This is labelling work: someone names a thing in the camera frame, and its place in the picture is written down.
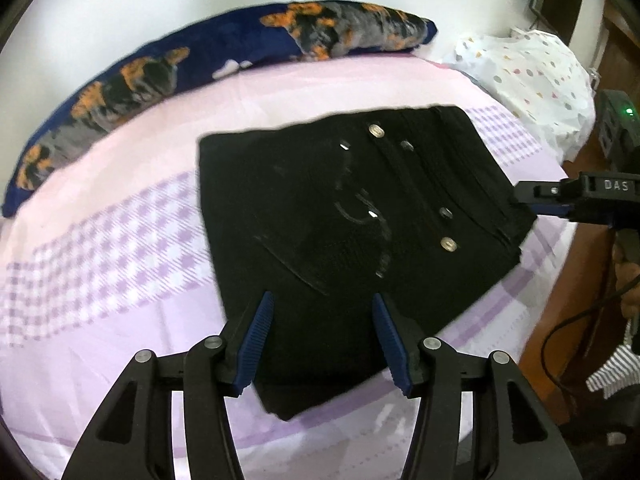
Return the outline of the person's right hand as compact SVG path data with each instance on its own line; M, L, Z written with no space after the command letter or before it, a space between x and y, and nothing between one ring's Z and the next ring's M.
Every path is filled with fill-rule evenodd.
M614 262L617 289L626 287L629 283L638 278L640 266L627 259L623 248L621 248L618 243L615 243L613 246L612 258ZM639 307L640 289L639 285L636 285L634 288L628 289L623 294L622 298L620 298L620 308L622 309L622 315L624 318L634 318L639 313Z

